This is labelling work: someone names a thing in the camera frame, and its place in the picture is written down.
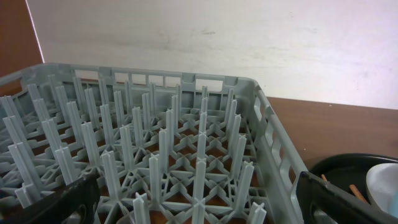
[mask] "wooden table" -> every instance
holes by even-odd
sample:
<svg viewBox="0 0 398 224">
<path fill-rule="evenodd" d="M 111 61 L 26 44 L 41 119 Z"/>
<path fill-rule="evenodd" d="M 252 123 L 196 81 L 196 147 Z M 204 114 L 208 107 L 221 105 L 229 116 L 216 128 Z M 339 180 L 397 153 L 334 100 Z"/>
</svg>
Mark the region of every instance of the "wooden table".
<svg viewBox="0 0 398 224">
<path fill-rule="evenodd" d="M 398 110 L 269 98 L 305 165 L 342 153 L 398 157 Z"/>
</svg>

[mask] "dish rack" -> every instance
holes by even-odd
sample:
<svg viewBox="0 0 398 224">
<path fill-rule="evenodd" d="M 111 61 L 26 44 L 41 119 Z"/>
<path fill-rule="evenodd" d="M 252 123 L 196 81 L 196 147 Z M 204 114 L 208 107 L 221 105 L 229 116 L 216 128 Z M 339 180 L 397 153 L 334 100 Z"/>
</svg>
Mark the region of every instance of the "dish rack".
<svg viewBox="0 0 398 224">
<path fill-rule="evenodd" d="M 10 83 L 3 218 L 95 171 L 95 223 L 303 223 L 307 168 L 255 80 L 45 63 Z"/>
</svg>

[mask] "black tray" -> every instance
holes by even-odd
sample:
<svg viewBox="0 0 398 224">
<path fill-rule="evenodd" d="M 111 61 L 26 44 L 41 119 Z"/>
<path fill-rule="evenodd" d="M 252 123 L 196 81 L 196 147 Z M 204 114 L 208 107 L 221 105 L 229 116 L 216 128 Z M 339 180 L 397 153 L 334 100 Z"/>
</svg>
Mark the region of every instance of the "black tray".
<svg viewBox="0 0 398 224">
<path fill-rule="evenodd" d="M 364 198 L 369 201 L 366 192 L 366 174 L 375 165 L 398 163 L 398 159 L 375 154 L 341 154 L 322 160 L 310 169 L 312 174 L 322 174 L 336 187 L 353 195 L 349 185 L 354 184 Z"/>
</svg>

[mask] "white bowl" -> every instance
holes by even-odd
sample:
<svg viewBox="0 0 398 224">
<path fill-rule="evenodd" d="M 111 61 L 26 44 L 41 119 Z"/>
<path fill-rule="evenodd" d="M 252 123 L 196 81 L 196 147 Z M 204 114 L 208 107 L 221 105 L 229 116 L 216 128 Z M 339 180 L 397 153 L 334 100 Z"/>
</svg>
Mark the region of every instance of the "white bowl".
<svg viewBox="0 0 398 224">
<path fill-rule="evenodd" d="M 372 167 L 366 174 L 366 187 L 371 205 L 388 213 L 391 200 L 398 191 L 398 164 Z"/>
</svg>

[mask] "plastic peg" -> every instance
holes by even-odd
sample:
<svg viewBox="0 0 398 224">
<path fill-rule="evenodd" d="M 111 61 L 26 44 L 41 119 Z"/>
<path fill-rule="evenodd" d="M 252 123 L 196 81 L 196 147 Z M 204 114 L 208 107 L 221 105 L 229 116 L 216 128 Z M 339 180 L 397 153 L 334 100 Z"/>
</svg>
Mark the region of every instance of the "plastic peg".
<svg viewBox="0 0 398 224">
<path fill-rule="evenodd" d="M 179 84 L 175 86 L 175 94 L 178 96 L 177 110 L 175 111 L 177 112 L 177 120 L 179 120 L 181 117 L 181 95 L 182 95 L 181 86 Z"/>
<path fill-rule="evenodd" d="M 71 184 L 79 178 L 68 147 L 59 147 L 55 151 L 55 157 L 58 159 L 65 185 Z"/>
<path fill-rule="evenodd" d="M 174 150 L 174 110 L 166 111 L 167 144 L 169 153 Z"/>
<path fill-rule="evenodd" d="M 159 154 L 150 155 L 149 158 L 149 180 L 152 203 L 158 205 L 162 203 L 162 183 L 160 182 Z"/>
<path fill-rule="evenodd" d="M 15 103 L 12 100 L 11 96 L 0 97 L 0 102 L 1 102 L 4 110 L 6 111 L 6 114 L 8 117 L 11 117 L 11 116 L 16 117 L 18 125 L 19 125 L 19 127 L 21 127 L 21 131 L 26 136 L 27 135 L 26 127 L 24 125 L 24 122 L 22 122 L 21 116 L 19 115 L 17 107 L 15 106 Z"/>
<path fill-rule="evenodd" d="M 224 117 L 224 122 L 227 123 L 228 117 L 229 117 L 229 110 L 231 109 L 231 102 L 234 98 L 234 89 L 229 89 L 228 90 L 228 98 L 226 100 L 226 108 L 225 108 L 225 117 Z"/>
<path fill-rule="evenodd" d="M 62 147 L 62 142 L 57 130 L 57 126 L 55 125 L 53 119 L 47 119 L 42 122 L 42 127 L 45 137 L 49 140 L 50 148 L 55 158 L 55 162 L 58 163 L 58 159 L 55 156 L 55 151 Z"/>
<path fill-rule="evenodd" d="M 147 194 L 139 195 L 139 193 L 136 193 L 136 199 L 132 201 L 132 206 L 134 207 L 136 223 L 150 224 Z"/>
<path fill-rule="evenodd" d="M 205 202 L 206 199 L 203 198 L 198 200 L 197 198 L 193 199 L 193 212 L 192 212 L 192 224 L 203 224 L 205 221 Z"/>
<path fill-rule="evenodd" d="M 149 85 L 149 98 L 150 98 L 150 115 L 156 117 L 157 113 L 157 98 L 156 98 L 156 86 L 155 83 Z"/>
<path fill-rule="evenodd" d="M 49 80 L 51 94 L 54 99 L 55 106 L 57 107 L 57 109 L 60 109 L 59 98 L 57 97 L 57 92 L 55 91 L 55 87 L 57 87 L 57 81 L 55 79 L 55 75 L 47 75 L 47 78 Z"/>
<path fill-rule="evenodd" d="M 193 197 L 201 200 L 205 189 L 206 158 L 197 157 L 195 181 L 193 185 Z"/>
<path fill-rule="evenodd" d="M 111 113 L 109 112 L 109 105 L 101 105 L 99 107 L 99 109 L 101 110 L 105 142 L 106 142 L 106 144 L 112 146 L 114 143 L 114 135 L 113 135 L 113 127 L 112 127 L 112 121 L 111 121 Z"/>
<path fill-rule="evenodd" d="M 172 96 L 172 110 L 173 110 L 173 124 L 174 124 L 174 130 L 178 130 L 178 113 L 174 113 L 174 111 L 178 111 L 178 96 L 174 95 Z"/>
<path fill-rule="evenodd" d="M 77 97 L 77 102 L 79 104 L 79 109 L 88 113 L 87 102 L 85 92 L 83 91 L 83 85 L 81 84 L 80 77 L 73 77 L 73 85 L 75 86 L 75 92 Z"/>
<path fill-rule="evenodd" d="M 88 160 L 92 166 L 99 166 L 101 164 L 100 152 L 98 150 L 98 145 L 95 140 L 93 125 L 91 124 L 91 122 L 88 122 L 82 124 L 81 128 L 85 140 Z"/>
<path fill-rule="evenodd" d="M 131 110 L 133 109 L 132 89 L 131 88 L 132 88 L 131 82 L 125 81 L 124 82 L 124 93 L 126 94 L 126 106 L 127 106 L 127 114 L 128 115 L 131 115 Z"/>
<path fill-rule="evenodd" d="M 128 73 L 128 77 L 129 77 L 129 83 L 132 85 L 133 84 L 133 82 L 132 82 L 132 74 Z"/>
<path fill-rule="evenodd" d="M 231 166 L 231 172 L 230 172 L 232 179 L 239 178 L 239 171 L 241 170 L 241 166 L 242 166 L 245 146 L 246 146 L 246 138 L 244 136 L 241 136 L 239 138 L 238 145 L 236 146 L 236 149 L 234 151 L 234 156 L 232 158 L 232 166 Z"/>
<path fill-rule="evenodd" d="M 202 86 L 201 87 L 201 98 L 208 98 L 209 97 L 209 93 L 207 91 L 207 86 Z"/>
<path fill-rule="evenodd" d="M 30 98 L 32 101 L 40 99 L 40 93 L 39 90 L 37 89 L 36 84 L 30 84 L 27 86 L 27 91 L 29 92 Z"/>
<path fill-rule="evenodd" d="M 56 92 L 57 98 L 59 100 L 59 105 L 61 107 L 63 119 L 64 119 L 65 123 L 69 124 L 69 115 L 68 115 L 68 110 L 67 110 L 68 98 L 67 98 L 67 93 L 65 92 L 65 87 L 57 86 L 57 87 L 55 87 L 55 92 Z"/>
<path fill-rule="evenodd" d="M 250 208 L 249 217 L 246 221 L 246 224 L 257 224 L 264 223 L 266 219 L 267 212 L 264 210 L 264 203 L 258 205 L 256 202 L 253 202 Z"/>
<path fill-rule="evenodd" d="M 199 132 L 206 132 L 207 112 L 202 112 L 199 119 Z"/>
<path fill-rule="evenodd" d="M 114 159 L 113 151 L 105 151 L 102 156 L 102 163 L 105 171 L 105 181 L 108 187 L 111 200 L 120 200 L 122 197 L 122 188 L 120 186 L 118 168 Z"/>
<path fill-rule="evenodd" d="M 239 128 L 241 125 L 241 115 L 235 115 L 234 124 L 232 130 L 229 132 L 228 136 L 228 155 L 234 156 L 234 149 L 237 146 L 237 142 L 239 139 Z"/>
<path fill-rule="evenodd" d="M 161 129 L 159 131 L 159 155 L 160 155 L 160 171 L 166 174 L 169 171 L 169 144 L 168 144 L 168 129 Z"/>
<path fill-rule="evenodd" d="M 144 145 L 143 134 L 142 134 L 142 121 L 141 121 L 141 109 L 136 107 L 132 109 L 132 122 L 134 125 L 134 138 L 136 139 L 136 147 L 142 147 Z"/>
<path fill-rule="evenodd" d="M 29 157 L 26 148 L 22 142 L 8 146 L 12 158 L 18 167 L 18 171 L 25 184 L 34 184 L 37 189 L 44 189 L 44 185 L 33 165 L 32 159 Z"/>
<path fill-rule="evenodd" d="M 132 152 L 130 127 L 128 125 L 120 128 L 120 140 L 122 143 L 124 168 L 127 171 L 133 170 L 136 165 L 134 162 L 134 154 Z"/>
<path fill-rule="evenodd" d="M 149 94 L 142 94 L 142 113 L 144 115 L 144 129 L 150 130 L 151 126 L 151 118 L 150 118 L 150 102 L 149 102 Z"/>
<path fill-rule="evenodd" d="M 33 101 L 33 106 L 36 110 L 37 116 L 40 121 L 45 121 L 46 119 L 50 119 L 49 111 L 44 103 L 43 99 L 38 99 Z"/>
<path fill-rule="evenodd" d="M 101 94 L 102 105 L 109 104 L 108 89 L 106 87 L 106 80 L 100 78 L 99 80 L 99 93 Z"/>
<path fill-rule="evenodd" d="M 204 158 L 206 151 L 206 133 L 199 133 L 197 158 Z"/>
<path fill-rule="evenodd" d="M 226 124 L 226 132 L 229 134 L 231 132 L 231 129 L 234 126 L 234 120 L 235 120 L 235 115 L 236 115 L 236 106 L 238 105 L 237 100 L 233 100 L 231 102 L 231 108 L 229 109 L 229 116 L 228 116 L 228 123 Z"/>
<path fill-rule="evenodd" d="M 72 125 L 73 133 L 77 143 L 84 145 L 83 131 L 81 130 L 81 120 L 79 111 L 75 101 L 67 103 L 67 110 L 69 114 L 70 124 Z"/>
<path fill-rule="evenodd" d="M 15 194 L 22 208 L 26 208 L 42 199 L 40 191 L 33 184 L 22 183 L 22 187 L 15 190 Z"/>
<path fill-rule="evenodd" d="M 98 110 L 95 105 L 93 89 L 85 89 L 85 95 L 87 99 L 88 115 L 90 121 L 93 123 L 94 128 L 100 128 L 100 117 L 98 116 Z"/>
<path fill-rule="evenodd" d="M 18 125 L 17 118 L 15 116 L 11 116 L 8 118 L 3 118 L 4 124 L 6 125 L 7 131 L 10 134 L 11 140 L 14 144 L 22 142 L 25 146 L 26 152 L 28 153 L 30 158 L 34 158 L 32 149 L 30 148 L 29 143 L 27 142 L 26 137 L 23 135 L 21 127 Z"/>
<path fill-rule="evenodd" d="M 244 208 L 244 204 L 246 203 L 251 178 L 254 171 L 254 167 L 252 164 L 253 162 L 243 162 L 243 168 L 238 182 L 238 191 L 236 192 L 237 197 L 235 197 L 235 211 L 242 211 Z"/>
<path fill-rule="evenodd" d="M 201 106 L 200 106 L 200 112 L 201 113 L 207 112 L 207 102 L 208 102 L 208 98 L 207 97 L 201 99 Z"/>
<path fill-rule="evenodd" d="M 115 91 L 113 93 L 114 106 L 116 108 L 116 120 L 118 122 L 118 128 L 124 125 L 124 109 L 122 101 L 122 93 L 120 91 Z"/>
</svg>

